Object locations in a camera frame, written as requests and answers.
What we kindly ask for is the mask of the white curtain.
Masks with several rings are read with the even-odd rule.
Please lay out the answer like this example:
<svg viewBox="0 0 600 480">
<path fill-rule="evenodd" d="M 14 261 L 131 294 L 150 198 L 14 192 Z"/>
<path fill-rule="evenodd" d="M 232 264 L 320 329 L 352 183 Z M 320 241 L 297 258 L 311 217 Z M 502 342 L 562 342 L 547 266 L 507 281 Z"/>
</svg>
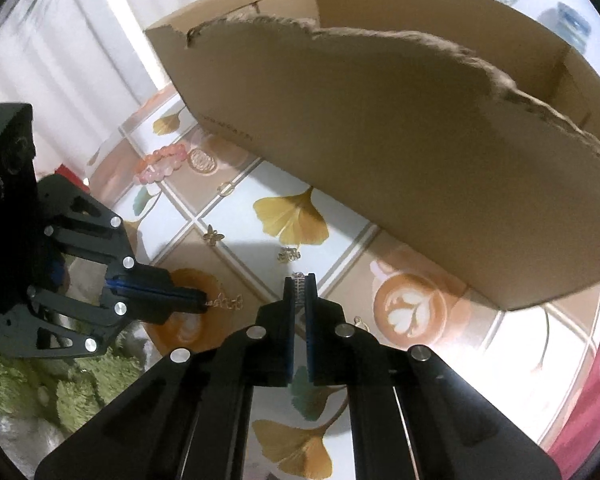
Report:
<svg viewBox="0 0 600 480">
<path fill-rule="evenodd" d="M 35 170 L 83 174 L 100 144 L 168 81 L 146 27 L 195 0 L 7 0 L 0 103 L 33 107 Z"/>
</svg>

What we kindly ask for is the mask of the brown cardboard box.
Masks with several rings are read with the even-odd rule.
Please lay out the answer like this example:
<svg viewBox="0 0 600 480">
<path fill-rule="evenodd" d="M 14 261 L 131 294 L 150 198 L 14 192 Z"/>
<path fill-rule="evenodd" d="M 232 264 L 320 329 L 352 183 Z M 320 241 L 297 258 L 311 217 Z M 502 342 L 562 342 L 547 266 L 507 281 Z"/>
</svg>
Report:
<svg viewBox="0 0 600 480">
<path fill-rule="evenodd" d="M 600 76 L 494 0 L 198 0 L 147 29 L 208 131 L 504 309 L 600 281 Z"/>
</svg>

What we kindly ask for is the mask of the white green fluffy blanket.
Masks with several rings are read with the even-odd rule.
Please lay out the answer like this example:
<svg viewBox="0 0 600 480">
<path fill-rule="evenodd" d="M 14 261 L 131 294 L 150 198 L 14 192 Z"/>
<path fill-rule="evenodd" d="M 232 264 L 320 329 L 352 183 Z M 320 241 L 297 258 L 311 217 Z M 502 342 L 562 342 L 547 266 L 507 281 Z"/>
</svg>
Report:
<svg viewBox="0 0 600 480">
<path fill-rule="evenodd" d="M 154 356 L 137 323 L 96 358 L 17 360 L 0 353 L 0 447 L 32 479 L 42 459 L 135 382 Z"/>
</svg>

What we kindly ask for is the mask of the ginkgo macaron patterned mat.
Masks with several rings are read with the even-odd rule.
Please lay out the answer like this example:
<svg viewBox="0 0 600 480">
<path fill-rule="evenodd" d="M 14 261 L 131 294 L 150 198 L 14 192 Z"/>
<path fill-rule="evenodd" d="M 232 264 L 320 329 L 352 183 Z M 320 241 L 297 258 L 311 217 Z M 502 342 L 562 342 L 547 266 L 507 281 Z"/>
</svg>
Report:
<svg viewBox="0 0 600 480">
<path fill-rule="evenodd" d="M 261 304 L 296 310 L 290 382 L 254 390 L 248 479 L 351 479 L 351 401 L 306 362 L 306 304 L 340 304 L 411 358 L 440 358 L 572 474 L 600 440 L 600 283 L 506 312 L 372 222 L 263 159 L 204 131 L 172 88 L 133 114 L 86 166 L 120 214 L 135 257 L 203 290 L 204 314 L 146 330 L 150 353 L 222 344 Z"/>
</svg>

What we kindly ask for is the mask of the pink floral blanket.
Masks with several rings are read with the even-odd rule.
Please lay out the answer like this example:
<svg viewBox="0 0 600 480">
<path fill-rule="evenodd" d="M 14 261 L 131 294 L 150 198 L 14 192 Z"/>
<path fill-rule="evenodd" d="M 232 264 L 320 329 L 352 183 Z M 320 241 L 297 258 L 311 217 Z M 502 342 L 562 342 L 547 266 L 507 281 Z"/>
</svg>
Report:
<svg viewBox="0 0 600 480">
<path fill-rule="evenodd" d="M 592 370 L 562 432 L 548 451 L 562 478 L 570 479 L 600 443 L 600 345 Z"/>
</svg>

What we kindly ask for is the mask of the red gift bag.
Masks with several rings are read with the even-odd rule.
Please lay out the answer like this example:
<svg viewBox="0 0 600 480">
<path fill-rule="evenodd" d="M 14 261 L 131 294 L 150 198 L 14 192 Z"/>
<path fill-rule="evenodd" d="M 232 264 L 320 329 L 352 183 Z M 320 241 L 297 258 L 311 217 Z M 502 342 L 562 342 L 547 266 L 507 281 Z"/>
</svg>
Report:
<svg viewBox="0 0 600 480">
<path fill-rule="evenodd" d="M 75 174 L 69 167 L 65 164 L 60 164 L 54 171 L 54 174 L 58 174 L 58 176 L 66 178 L 73 185 L 77 186 L 81 191 L 90 194 L 90 187 L 88 186 L 88 182 L 81 179 L 77 174 Z"/>
</svg>

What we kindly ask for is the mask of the blue water bottle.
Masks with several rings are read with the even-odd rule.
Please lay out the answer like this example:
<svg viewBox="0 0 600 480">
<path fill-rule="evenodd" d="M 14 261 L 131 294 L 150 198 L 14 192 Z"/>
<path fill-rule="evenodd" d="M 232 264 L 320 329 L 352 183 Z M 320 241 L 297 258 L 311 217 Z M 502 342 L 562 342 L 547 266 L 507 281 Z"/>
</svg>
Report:
<svg viewBox="0 0 600 480">
<path fill-rule="evenodd" d="M 557 5 L 556 34 L 568 42 L 581 54 L 585 54 L 592 27 L 590 23 L 571 6 L 565 3 Z"/>
</svg>

